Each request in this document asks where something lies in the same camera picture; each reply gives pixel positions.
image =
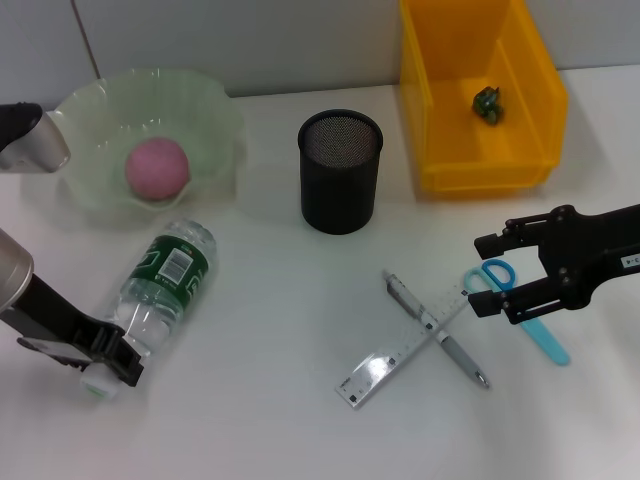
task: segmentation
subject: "white wall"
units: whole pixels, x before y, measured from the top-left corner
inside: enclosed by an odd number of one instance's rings
[[[397,0],[76,0],[98,67],[194,67],[235,95],[392,83]],[[560,68],[640,63],[640,1],[527,0]],[[71,0],[0,0],[0,102],[93,78]]]
[[[93,78],[69,0],[0,0],[0,103],[52,107]]]

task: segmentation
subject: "green bottle label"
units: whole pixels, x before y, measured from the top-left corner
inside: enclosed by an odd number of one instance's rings
[[[193,245],[162,235],[153,241],[129,278],[166,288],[186,309],[208,271],[209,262]]]

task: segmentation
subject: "pen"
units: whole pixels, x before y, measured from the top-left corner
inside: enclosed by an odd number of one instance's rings
[[[387,282],[387,292],[389,292],[389,295],[391,295],[409,315],[422,323],[430,333],[436,332],[436,340],[442,349],[458,364],[469,378],[482,387],[489,388],[491,386],[489,380],[478,364],[473,361],[451,335],[440,328],[437,320],[429,315],[425,306],[398,280],[398,277],[390,274],[386,270],[382,272],[382,276]]]

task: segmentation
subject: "green toy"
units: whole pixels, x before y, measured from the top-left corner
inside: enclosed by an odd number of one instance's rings
[[[500,96],[500,88],[495,90],[491,87],[485,87],[480,93],[473,97],[473,110],[489,125],[495,125],[502,116],[504,109],[498,105],[498,97]]]

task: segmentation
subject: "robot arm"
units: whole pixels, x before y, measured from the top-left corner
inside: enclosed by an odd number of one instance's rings
[[[69,160],[62,134],[39,105],[0,105],[0,173],[55,172]],[[18,343],[84,369],[106,364],[135,386],[140,355],[124,330],[84,315],[34,274],[33,258],[0,229],[0,320],[23,336]]]
[[[581,215],[571,205],[548,214],[507,220],[502,235],[477,238],[483,259],[538,246],[547,277],[513,290],[469,296],[479,317],[504,310],[512,324],[589,305],[593,291],[616,277],[640,272],[640,205]]]

